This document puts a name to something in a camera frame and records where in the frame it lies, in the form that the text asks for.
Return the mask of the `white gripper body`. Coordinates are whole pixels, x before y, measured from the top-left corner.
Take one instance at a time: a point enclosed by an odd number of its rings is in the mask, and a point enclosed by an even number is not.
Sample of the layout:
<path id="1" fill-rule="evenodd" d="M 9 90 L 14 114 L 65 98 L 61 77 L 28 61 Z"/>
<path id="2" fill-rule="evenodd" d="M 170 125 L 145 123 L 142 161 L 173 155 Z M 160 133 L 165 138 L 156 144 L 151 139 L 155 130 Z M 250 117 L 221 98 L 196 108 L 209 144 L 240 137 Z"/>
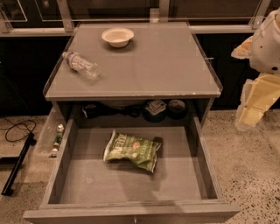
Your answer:
<path id="1" fill-rule="evenodd" d="M 280 74 L 280 8 L 273 10 L 255 31 L 249 63 L 260 73 Z"/>

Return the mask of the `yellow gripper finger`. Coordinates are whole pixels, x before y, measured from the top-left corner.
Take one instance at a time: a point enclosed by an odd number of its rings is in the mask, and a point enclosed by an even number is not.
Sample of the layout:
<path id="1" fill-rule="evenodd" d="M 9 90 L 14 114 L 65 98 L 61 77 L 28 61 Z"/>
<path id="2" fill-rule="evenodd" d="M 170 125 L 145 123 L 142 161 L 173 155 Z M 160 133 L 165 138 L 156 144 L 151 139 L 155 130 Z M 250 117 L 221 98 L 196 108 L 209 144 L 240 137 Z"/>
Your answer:
<path id="1" fill-rule="evenodd" d="M 231 52 L 231 56 L 239 60 L 248 59 L 250 56 L 250 46 L 252 43 L 252 38 L 253 37 L 250 36 L 249 38 L 245 39 Z"/>
<path id="2" fill-rule="evenodd" d="M 254 128 L 279 98 L 279 74 L 260 73 L 254 80 L 247 79 L 235 115 L 235 127 L 240 131 Z"/>

